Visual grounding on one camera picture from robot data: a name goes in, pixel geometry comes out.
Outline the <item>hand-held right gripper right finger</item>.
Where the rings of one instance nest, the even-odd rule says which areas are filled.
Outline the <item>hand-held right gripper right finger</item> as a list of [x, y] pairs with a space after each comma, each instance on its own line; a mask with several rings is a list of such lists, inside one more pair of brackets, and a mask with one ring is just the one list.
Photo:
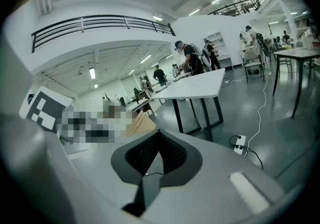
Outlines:
[[164, 187], [140, 217], [142, 224], [239, 224], [270, 209], [285, 192], [259, 166], [228, 147], [190, 135], [171, 135], [202, 155], [198, 173], [182, 186]]

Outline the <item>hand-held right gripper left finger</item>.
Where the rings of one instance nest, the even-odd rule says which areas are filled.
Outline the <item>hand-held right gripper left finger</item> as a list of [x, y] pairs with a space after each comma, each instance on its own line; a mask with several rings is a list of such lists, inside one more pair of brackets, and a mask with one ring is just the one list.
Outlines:
[[55, 133], [0, 115], [0, 224], [155, 224], [122, 210], [76, 170]]

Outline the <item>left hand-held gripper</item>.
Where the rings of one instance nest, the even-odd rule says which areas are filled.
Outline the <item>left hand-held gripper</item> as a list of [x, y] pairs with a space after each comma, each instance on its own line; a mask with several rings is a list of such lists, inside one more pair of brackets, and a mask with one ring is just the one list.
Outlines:
[[47, 87], [30, 89], [19, 110], [23, 119], [30, 119], [44, 131], [61, 133], [65, 110], [72, 103], [72, 98], [55, 92]]

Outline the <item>white marble table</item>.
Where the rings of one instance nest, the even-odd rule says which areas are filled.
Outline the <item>white marble table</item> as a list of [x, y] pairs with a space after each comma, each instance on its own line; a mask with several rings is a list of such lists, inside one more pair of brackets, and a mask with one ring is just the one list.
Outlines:
[[[160, 92], [152, 96], [154, 100], [172, 100], [172, 104], [175, 111], [175, 117], [178, 124], [180, 133], [184, 133], [184, 129], [181, 121], [181, 113], [178, 106], [179, 99], [199, 99], [202, 106], [203, 115], [205, 118], [205, 127], [200, 125], [193, 130], [187, 132], [187, 135], [192, 135], [198, 131], [203, 131], [208, 141], [213, 142], [212, 129], [224, 121], [218, 95], [221, 89], [221, 85], [224, 80], [225, 69], [219, 69], [215, 71], [209, 71], [195, 76], [179, 79], [167, 88], [162, 89]], [[206, 107], [205, 99], [212, 98], [216, 107], [218, 121], [210, 123], [208, 109]]]

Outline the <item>white curved backpack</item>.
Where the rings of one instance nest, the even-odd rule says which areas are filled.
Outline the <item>white curved backpack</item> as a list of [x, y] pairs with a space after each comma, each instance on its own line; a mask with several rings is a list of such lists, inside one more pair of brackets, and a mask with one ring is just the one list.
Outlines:
[[204, 54], [196, 45], [193, 45], [193, 48], [194, 48], [195, 53], [197, 54], [198, 58], [201, 60], [202, 65], [205, 66], [206, 68], [210, 68], [211, 64], [207, 58], [207, 54], [206, 53]]

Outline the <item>grey padded chair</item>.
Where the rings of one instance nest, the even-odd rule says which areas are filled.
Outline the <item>grey padded chair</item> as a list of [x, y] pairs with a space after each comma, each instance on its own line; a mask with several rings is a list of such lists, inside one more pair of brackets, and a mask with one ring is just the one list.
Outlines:
[[252, 50], [246, 50], [242, 55], [242, 60], [247, 83], [249, 82], [248, 77], [250, 76], [249, 69], [253, 67], [259, 67], [259, 74], [263, 78], [263, 81], [265, 81], [264, 66], [260, 55], [256, 54]]

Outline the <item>white open shelf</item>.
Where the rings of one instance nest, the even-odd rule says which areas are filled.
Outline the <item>white open shelf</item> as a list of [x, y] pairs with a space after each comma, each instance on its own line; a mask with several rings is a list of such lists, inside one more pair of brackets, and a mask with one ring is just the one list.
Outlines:
[[213, 33], [207, 37], [211, 45], [217, 50], [217, 60], [222, 68], [234, 69], [231, 56], [226, 47], [223, 36], [220, 32]]

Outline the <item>white table with slender legs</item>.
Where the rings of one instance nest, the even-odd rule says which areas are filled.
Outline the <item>white table with slender legs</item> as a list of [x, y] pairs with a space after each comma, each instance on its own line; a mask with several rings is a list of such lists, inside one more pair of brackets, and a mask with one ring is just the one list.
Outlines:
[[279, 79], [280, 58], [289, 58], [297, 61], [298, 86], [297, 86], [295, 104], [294, 104], [293, 112], [291, 115], [291, 119], [294, 119], [297, 107], [299, 105], [301, 91], [302, 91], [303, 62], [320, 57], [320, 49], [311, 50], [311, 49], [304, 49], [304, 48], [293, 48], [293, 49], [284, 49], [284, 50], [276, 51], [274, 52], [274, 54], [276, 55], [276, 73], [275, 73], [275, 81], [274, 81], [273, 93], [272, 93], [273, 96], [275, 95], [277, 83]]

